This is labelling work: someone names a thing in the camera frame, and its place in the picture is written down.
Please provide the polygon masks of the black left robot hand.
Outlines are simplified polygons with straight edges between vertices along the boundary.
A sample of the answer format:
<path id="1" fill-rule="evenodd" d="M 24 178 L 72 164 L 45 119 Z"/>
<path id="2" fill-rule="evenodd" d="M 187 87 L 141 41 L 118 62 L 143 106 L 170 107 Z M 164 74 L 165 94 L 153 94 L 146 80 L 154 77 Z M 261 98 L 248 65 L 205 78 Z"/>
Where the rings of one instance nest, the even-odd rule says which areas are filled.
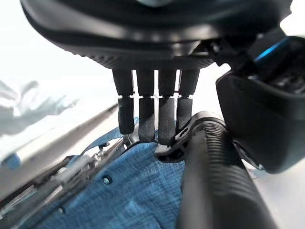
<path id="1" fill-rule="evenodd" d="M 23 0 L 30 25 L 54 45 L 111 69 L 123 134 L 134 130 L 132 72 L 141 96 L 139 137 L 153 140 L 153 72 L 159 72 L 163 162 L 202 114 L 191 115 L 200 69 L 228 64 L 216 81 L 224 122 L 242 158 L 267 172 L 305 157 L 305 40 L 286 35 L 289 0 Z"/>

